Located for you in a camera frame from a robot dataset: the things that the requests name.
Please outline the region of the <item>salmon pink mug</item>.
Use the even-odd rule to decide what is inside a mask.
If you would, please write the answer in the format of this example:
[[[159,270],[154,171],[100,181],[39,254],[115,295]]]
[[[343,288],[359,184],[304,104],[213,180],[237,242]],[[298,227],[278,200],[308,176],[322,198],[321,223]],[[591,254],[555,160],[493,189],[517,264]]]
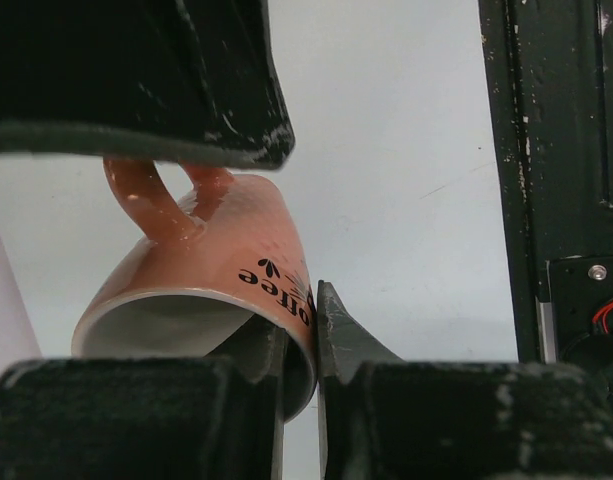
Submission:
[[[75,327],[80,358],[234,356],[261,370],[253,335],[289,338],[284,417],[317,382],[316,307],[294,221],[277,186],[255,174],[186,165],[192,188],[173,198],[153,162],[105,157],[118,204],[141,239],[100,287]]]

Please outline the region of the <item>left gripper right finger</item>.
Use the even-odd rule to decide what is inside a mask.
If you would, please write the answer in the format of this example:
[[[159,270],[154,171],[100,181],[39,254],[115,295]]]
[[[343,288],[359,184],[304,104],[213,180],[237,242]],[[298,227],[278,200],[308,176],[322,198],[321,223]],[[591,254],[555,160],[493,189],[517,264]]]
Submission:
[[[409,362],[317,288],[325,479],[613,479],[613,407],[567,364]]]

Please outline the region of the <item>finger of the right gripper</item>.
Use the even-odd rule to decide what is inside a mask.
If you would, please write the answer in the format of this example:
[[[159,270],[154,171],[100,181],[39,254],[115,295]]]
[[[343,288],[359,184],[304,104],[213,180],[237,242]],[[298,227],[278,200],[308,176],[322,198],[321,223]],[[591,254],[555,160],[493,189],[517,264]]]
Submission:
[[[264,1],[0,0],[0,153],[276,170],[294,145]]]

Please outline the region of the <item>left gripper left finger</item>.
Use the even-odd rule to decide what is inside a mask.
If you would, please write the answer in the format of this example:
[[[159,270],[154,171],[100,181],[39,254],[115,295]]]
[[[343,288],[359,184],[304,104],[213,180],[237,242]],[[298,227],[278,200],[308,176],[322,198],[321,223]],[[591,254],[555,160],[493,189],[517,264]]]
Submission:
[[[0,376],[0,479],[277,479],[287,335],[204,358],[27,360]]]

